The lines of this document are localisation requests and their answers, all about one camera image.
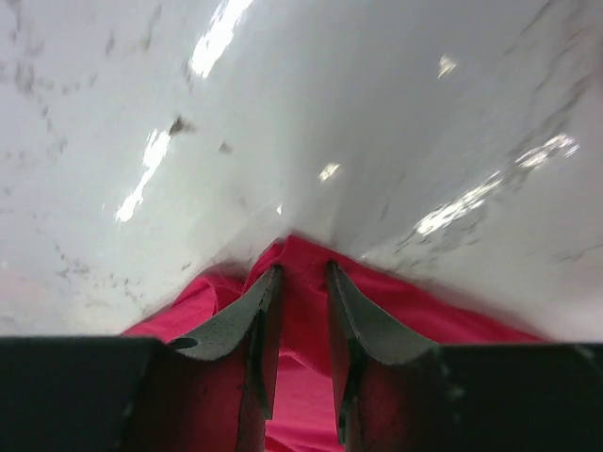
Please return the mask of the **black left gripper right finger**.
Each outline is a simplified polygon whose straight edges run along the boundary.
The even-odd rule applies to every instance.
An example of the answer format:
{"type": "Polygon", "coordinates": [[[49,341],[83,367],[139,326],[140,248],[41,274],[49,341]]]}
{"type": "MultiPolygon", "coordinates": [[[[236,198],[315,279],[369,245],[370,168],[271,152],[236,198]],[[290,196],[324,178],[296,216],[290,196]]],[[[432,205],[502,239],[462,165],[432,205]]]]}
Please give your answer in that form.
{"type": "Polygon", "coordinates": [[[599,344],[441,345],[326,267],[337,436],[348,451],[598,451],[599,344]]]}

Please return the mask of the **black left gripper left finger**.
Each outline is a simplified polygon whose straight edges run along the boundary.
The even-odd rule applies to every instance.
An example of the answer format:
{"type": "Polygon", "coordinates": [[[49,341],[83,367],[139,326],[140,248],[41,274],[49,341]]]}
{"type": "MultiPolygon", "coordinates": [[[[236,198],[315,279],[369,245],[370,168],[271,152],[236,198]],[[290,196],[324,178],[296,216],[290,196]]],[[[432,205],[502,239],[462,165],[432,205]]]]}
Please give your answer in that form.
{"type": "Polygon", "coordinates": [[[168,342],[6,337],[5,451],[261,451],[272,416],[284,272],[168,342]]]}

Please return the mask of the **magenta t shirt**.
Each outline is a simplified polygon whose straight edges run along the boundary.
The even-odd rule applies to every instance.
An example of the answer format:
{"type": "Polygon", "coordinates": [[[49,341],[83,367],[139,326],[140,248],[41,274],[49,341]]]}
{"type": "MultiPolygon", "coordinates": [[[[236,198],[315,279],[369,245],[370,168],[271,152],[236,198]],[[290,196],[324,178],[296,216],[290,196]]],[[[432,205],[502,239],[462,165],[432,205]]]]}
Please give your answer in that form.
{"type": "Polygon", "coordinates": [[[284,323],[268,451],[339,451],[331,379],[326,265],[336,261],[360,291],[420,334],[445,344],[537,343],[539,337],[453,307],[401,279],[299,236],[273,243],[245,280],[218,271],[195,277],[163,311],[126,330],[164,343],[234,302],[271,266],[284,269],[284,323]]]}

